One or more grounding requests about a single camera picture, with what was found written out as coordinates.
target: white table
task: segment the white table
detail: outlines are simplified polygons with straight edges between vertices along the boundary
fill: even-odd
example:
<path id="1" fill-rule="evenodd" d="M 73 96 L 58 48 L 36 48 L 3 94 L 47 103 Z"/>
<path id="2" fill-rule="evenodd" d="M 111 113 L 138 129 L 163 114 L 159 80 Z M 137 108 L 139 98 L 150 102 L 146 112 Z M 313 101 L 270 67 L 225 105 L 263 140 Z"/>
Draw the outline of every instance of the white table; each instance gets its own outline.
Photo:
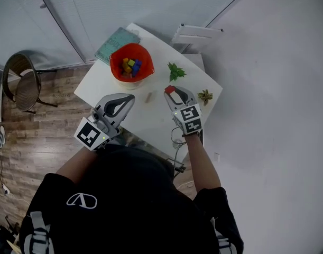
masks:
<path id="1" fill-rule="evenodd" d="M 75 94 L 92 107 L 95 107 L 98 101 L 108 94 L 133 94 L 135 96 L 134 106 L 121 126 L 174 158 L 176 149 L 171 141 L 171 131 L 176 125 L 172 121 L 171 111 L 164 98 L 164 89 L 169 85 L 184 87 L 192 91 L 196 98 L 197 93 L 203 89 L 208 89 L 210 93 L 213 93 L 213 99 L 206 106 L 203 105 L 202 100 L 197 98 L 201 106 L 202 123 L 204 124 L 218 100 L 222 88 L 198 66 L 156 36 L 133 23 L 127 29 L 138 33 L 141 39 L 140 45 L 145 47 L 152 57 L 154 74 L 150 75 L 141 87 L 135 90 L 126 90 L 114 80 L 110 66 L 97 60 L 77 87 Z M 174 62 L 178 67 L 183 68 L 187 75 L 170 83 L 168 62 Z M 149 93 L 152 93 L 152 96 L 150 101 L 145 103 Z M 181 139 L 179 129 L 173 133 L 173 139 L 178 138 Z M 187 152 L 187 146 L 182 146 L 179 149 L 177 161 L 182 161 Z"/>

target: chair backrest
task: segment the chair backrest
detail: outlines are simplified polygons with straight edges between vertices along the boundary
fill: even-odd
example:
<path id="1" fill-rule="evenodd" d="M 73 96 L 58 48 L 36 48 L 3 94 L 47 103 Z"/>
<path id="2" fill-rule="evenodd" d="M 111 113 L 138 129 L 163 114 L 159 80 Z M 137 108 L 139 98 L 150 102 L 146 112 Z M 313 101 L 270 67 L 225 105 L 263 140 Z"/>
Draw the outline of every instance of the chair backrest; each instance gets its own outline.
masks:
<path id="1" fill-rule="evenodd" d="M 176 33 L 174 34 L 170 46 L 175 43 L 181 44 L 193 44 L 199 47 L 203 47 L 217 39 L 222 30 L 202 28 L 200 26 L 184 25 L 183 23 L 179 25 Z"/>
<path id="2" fill-rule="evenodd" d="M 15 53 L 6 62 L 4 71 L 3 71 L 2 85 L 3 85 L 3 91 L 5 95 L 12 101 L 15 101 L 15 98 L 13 93 L 10 91 L 10 88 L 8 87 L 8 73 L 11 70 L 17 76 L 22 77 L 21 73 L 28 69 L 31 69 L 33 71 L 35 80 L 38 86 L 40 86 L 41 85 L 40 77 L 36 72 L 36 70 L 34 69 L 32 62 L 25 54 L 21 52 Z"/>

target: white logo on shirt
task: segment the white logo on shirt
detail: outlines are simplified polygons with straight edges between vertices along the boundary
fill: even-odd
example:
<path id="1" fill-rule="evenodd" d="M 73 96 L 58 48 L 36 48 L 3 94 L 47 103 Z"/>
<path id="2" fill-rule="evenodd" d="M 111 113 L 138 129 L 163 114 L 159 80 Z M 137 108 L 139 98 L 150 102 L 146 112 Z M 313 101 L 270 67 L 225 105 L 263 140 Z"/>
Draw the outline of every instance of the white logo on shirt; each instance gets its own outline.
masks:
<path id="1" fill-rule="evenodd" d="M 97 198 L 95 196 L 89 195 L 89 194 L 84 194 L 84 193 L 77 193 L 74 194 L 73 196 L 71 196 L 68 201 L 66 202 L 66 204 L 68 206 L 74 206 L 77 205 L 76 202 L 80 199 L 80 201 L 78 202 L 79 206 L 82 208 L 86 208 L 86 209 L 94 209 L 95 207 L 97 207 Z"/>

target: small succulent plant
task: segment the small succulent plant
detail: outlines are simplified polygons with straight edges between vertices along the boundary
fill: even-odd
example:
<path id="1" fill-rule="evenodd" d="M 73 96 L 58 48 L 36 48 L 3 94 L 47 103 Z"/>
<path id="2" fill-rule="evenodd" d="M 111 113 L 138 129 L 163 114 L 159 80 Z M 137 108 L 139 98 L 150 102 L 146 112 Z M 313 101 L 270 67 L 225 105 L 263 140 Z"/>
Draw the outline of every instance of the small succulent plant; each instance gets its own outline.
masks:
<path id="1" fill-rule="evenodd" d="M 209 93 L 208 89 L 203 90 L 202 93 L 198 93 L 198 97 L 203 100 L 204 106 L 208 104 L 210 99 L 213 99 L 213 93 Z"/>
<path id="2" fill-rule="evenodd" d="M 175 63 L 168 62 L 168 67 L 171 70 L 170 81 L 175 81 L 178 77 L 184 77 L 186 74 L 182 68 L 178 68 Z"/>

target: person's foot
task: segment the person's foot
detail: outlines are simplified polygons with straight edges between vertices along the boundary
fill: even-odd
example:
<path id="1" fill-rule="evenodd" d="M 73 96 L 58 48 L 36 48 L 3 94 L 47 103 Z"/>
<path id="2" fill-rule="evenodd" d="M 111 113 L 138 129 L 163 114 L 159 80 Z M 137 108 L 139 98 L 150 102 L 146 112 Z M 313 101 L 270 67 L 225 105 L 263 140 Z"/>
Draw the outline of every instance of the person's foot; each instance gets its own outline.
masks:
<path id="1" fill-rule="evenodd" d="M 3 135 L 3 145 L 5 144 L 5 129 L 4 129 L 4 126 L 1 126 L 1 133 Z"/>

